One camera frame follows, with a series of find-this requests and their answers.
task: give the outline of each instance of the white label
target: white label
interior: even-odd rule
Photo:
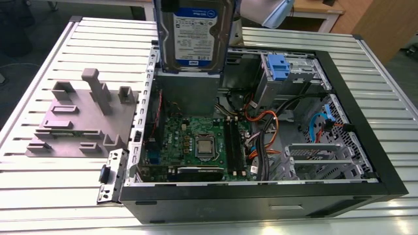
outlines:
[[[249,101],[249,105],[252,106],[252,108],[256,108],[256,103],[253,101]]]
[[[257,171],[259,171],[259,168],[256,166],[251,166],[249,172],[256,174]]]
[[[181,65],[209,64],[215,42],[209,29],[216,20],[216,12],[211,9],[181,8],[173,14],[175,58]]]

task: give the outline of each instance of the cpu socket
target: cpu socket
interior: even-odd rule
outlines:
[[[209,135],[197,135],[196,138],[196,158],[200,161],[209,161],[215,157],[215,137]]]

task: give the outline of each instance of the metal table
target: metal table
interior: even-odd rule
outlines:
[[[410,194],[332,219],[140,225],[123,206],[96,206],[105,158],[24,155],[53,95],[56,81],[88,85],[85,67],[100,70],[108,89],[144,83],[155,23],[82,18],[69,22],[0,132],[0,231],[117,234],[416,234],[418,112],[367,45],[351,35],[244,28],[247,45],[325,50],[334,59]]]

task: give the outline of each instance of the blue plastic clip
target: blue plastic clip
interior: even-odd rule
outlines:
[[[267,55],[268,68],[272,72],[273,81],[284,81],[289,74],[289,63],[283,55]]]
[[[331,119],[331,121],[335,121],[335,118],[331,114],[331,108],[328,107],[328,104],[324,105],[324,108],[325,108],[325,113],[327,113],[328,119]]]

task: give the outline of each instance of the hard drive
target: hard drive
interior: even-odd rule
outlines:
[[[153,0],[161,68],[220,73],[235,0]]]

